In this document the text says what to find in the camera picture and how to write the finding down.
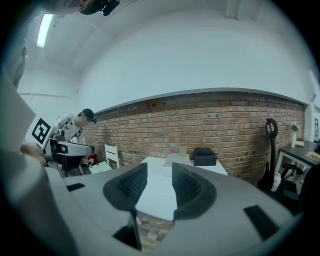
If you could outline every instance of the table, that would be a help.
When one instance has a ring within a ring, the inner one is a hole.
[[[172,177],[164,176],[164,172],[171,169],[164,167],[165,161],[165,158],[158,157],[147,157],[142,161],[142,163],[148,164],[147,185],[135,208],[145,214],[172,221],[174,219],[174,211],[177,209],[177,198],[172,186]],[[218,160],[216,161],[216,166],[199,167],[211,172],[228,175]]]
[[[276,167],[274,172],[275,173],[279,172],[282,166],[282,161],[284,157],[291,159],[293,162],[298,163],[298,165],[303,165],[304,170],[310,169],[311,167],[317,165],[318,163],[316,161],[312,160],[309,157],[306,157],[306,154],[308,152],[310,151],[314,152],[316,145],[317,143],[315,142],[305,140],[304,147],[295,146],[294,148],[292,148],[290,145],[281,147],[279,149],[279,158],[278,158],[278,161],[276,162]]]

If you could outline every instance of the fluorescent light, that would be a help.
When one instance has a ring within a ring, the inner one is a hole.
[[[41,47],[41,48],[45,47],[48,29],[49,29],[52,18],[53,18],[52,14],[44,14],[43,15],[36,46]]]

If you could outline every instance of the person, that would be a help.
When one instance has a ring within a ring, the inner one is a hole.
[[[76,138],[79,144],[84,144],[84,127],[87,126],[87,122],[97,122],[94,112],[89,108],[82,110],[76,116],[73,114],[59,116],[53,125],[64,131],[64,137],[67,142]]]

